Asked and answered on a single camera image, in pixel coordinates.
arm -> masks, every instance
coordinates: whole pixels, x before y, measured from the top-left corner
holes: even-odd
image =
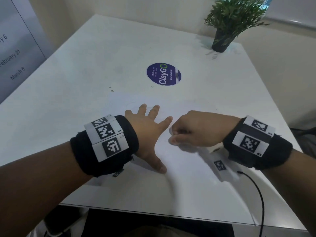
[[[316,236],[316,159],[293,150],[281,166],[262,171],[312,236]]]
[[[155,106],[145,116],[146,105],[143,104],[137,114],[127,110],[125,117],[137,135],[136,155],[158,172],[165,173],[166,167],[155,154],[155,144],[172,117],[155,123],[158,111],[159,106]],[[105,167],[105,161],[100,162],[101,167]],[[63,199],[92,177],[81,170],[70,142],[1,166],[1,236],[26,236]]]
[[[26,236],[92,176],[81,171],[69,142],[0,167],[0,231]]]
[[[189,111],[172,126],[171,144],[210,147],[224,140],[239,118]],[[316,159],[293,150],[282,165],[263,170],[307,230],[316,236]]]

beige wall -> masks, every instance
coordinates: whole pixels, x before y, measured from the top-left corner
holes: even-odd
[[[214,0],[30,0],[44,30],[59,47],[93,14],[214,36],[204,26]],[[242,33],[242,43],[289,124],[314,118],[316,32],[274,23]]]

plant pot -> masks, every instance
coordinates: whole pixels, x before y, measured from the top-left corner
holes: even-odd
[[[212,45],[212,49],[214,51],[221,52],[221,53],[224,52],[229,46],[229,44],[231,44],[231,42],[235,39],[234,37],[231,40],[229,40],[229,42],[227,43],[226,38],[223,38],[224,36],[225,34],[221,30],[217,29],[216,34],[215,34],[215,39]]]

black wristband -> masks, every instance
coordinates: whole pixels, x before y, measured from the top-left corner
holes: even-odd
[[[264,170],[276,166],[280,166],[290,157],[292,144],[281,136],[274,134],[269,137],[266,134],[254,130],[252,127],[244,124],[246,118],[242,118],[236,127],[223,140],[224,147],[229,152],[229,159],[244,165],[246,167],[255,167],[257,170]],[[250,133],[251,137],[263,140],[269,146],[262,156],[257,156],[245,149],[233,144],[233,140],[240,131],[242,133]]]
[[[131,160],[132,154],[138,151],[138,138],[132,125],[124,116],[115,116],[115,118],[123,129],[124,136],[129,146],[128,149],[121,151],[116,155],[98,162],[86,131],[79,132],[76,137],[73,137],[70,140],[71,148],[77,163],[87,175],[98,177],[100,175],[120,171],[124,164]]]

person's left hand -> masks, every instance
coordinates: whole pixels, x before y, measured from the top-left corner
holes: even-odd
[[[148,116],[145,116],[147,106],[142,104],[137,114],[133,114],[131,110],[126,110],[125,117],[137,134],[139,149],[136,156],[145,160],[156,171],[166,173],[167,168],[155,154],[155,144],[159,136],[169,127],[172,116],[156,123],[155,118],[158,115],[159,108],[158,105],[154,106]]]

